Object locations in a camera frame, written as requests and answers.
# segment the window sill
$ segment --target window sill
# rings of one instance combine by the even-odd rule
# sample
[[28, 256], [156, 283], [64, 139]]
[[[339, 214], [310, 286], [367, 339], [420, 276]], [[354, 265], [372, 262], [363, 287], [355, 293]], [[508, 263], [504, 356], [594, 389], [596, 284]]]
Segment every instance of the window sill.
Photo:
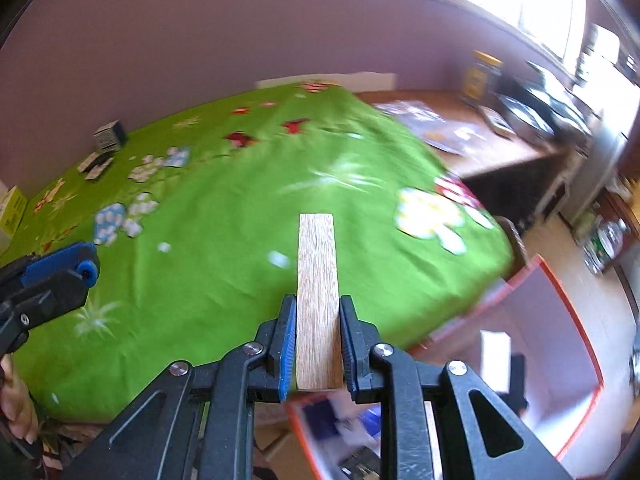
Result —
[[490, 13], [488, 10], [483, 9], [482, 7], [476, 5], [470, 0], [438, 0], [441, 2], [446, 2], [450, 5], [453, 5], [459, 9], [466, 10], [466, 12], [470, 12], [486, 20], [496, 27], [508, 32], [512, 36], [518, 38], [521, 42], [525, 43], [527, 46], [531, 47], [534, 51], [536, 51], [540, 56], [544, 57], [555, 69], [559, 70], [563, 75], [569, 78], [571, 81], [574, 81], [574, 75], [569, 73], [565, 68], [562, 61], [560, 61], [551, 51], [549, 51], [544, 45], [535, 40], [532, 36], [525, 34], [518, 28], [513, 25], [505, 22], [503, 19], [495, 16]]

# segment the floor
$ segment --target floor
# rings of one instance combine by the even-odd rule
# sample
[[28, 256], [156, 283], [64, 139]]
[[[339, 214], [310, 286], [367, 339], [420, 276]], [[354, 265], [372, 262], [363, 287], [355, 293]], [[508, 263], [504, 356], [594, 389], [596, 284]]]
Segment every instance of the floor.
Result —
[[[620, 435], [632, 406], [628, 359], [636, 324], [625, 292], [614, 272], [592, 276], [582, 262], [582, 251], [559, 218], [530, 231], [525, 240], [530, 256], [536, 253], [562, 282], [591, 340], [605, 380], [604, 392], [562, 463], [574, 478], [603, 472], [615, 459]], [[258, 428], [263, 447], [282, 426]], [[271, 460], [279, 480], [312, 480], [311, 469], [295, 437], [286, 441]]]

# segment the purple wall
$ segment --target purple wall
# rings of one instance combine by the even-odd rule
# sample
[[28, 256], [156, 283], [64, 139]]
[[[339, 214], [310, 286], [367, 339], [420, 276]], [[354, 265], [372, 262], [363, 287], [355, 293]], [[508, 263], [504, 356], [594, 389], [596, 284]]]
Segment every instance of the purple wall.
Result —
[[32, 195], [127, 131], [322, 72], [395, 72], [405, 89], [457, 89], [472, 49], [530, 74], [517, 38], [434, 0], [35, 0], [0, 50], [0, 180]]

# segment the silver rivet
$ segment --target silver rivet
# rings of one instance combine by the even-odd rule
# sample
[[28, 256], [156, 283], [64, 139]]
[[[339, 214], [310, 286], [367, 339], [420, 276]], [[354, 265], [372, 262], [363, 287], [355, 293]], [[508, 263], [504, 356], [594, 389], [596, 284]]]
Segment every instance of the silver rivet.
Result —
[[449, 363], [449, 372], [454, 375], [466, 374], [466, 365], [462, 361], [452, 361]]
[[387, 357], [394, 352], [394, 348], [388, 343], [378, 343], [373, 347], [373, 351], [377, 356]]
[[244, 353], [247, 355], [258, 355], [260, 352], [262, 352], [262, 348], [263, 346], [260, 343], [251, 341], [250, 343], [246, 343], [242, 347], [242, 351], [244, 351]]
[[176, 361], [169, 365], [169, 373], [172, 376], [180, 377], [189, 371], [189, 365], [184, 361]]

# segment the table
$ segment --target table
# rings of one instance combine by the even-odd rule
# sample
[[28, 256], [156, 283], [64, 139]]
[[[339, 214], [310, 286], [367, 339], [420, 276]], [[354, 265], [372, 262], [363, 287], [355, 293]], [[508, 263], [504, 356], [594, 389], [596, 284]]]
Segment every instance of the table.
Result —
[[536, 221], [536, 207], [573, 152], [569, 145], [550, 142], [536, 147], [520, 138], [496, 135], [456, 92], [398, 90], [362, 92], [358, 97], [368, 104], [422, 101], [444, 119], [479, 126], [486, 146], [474, 156], [454, 155], [436, 148], [433, 151], [465, 182], [489, 213], [507, 217], [521, 234]]

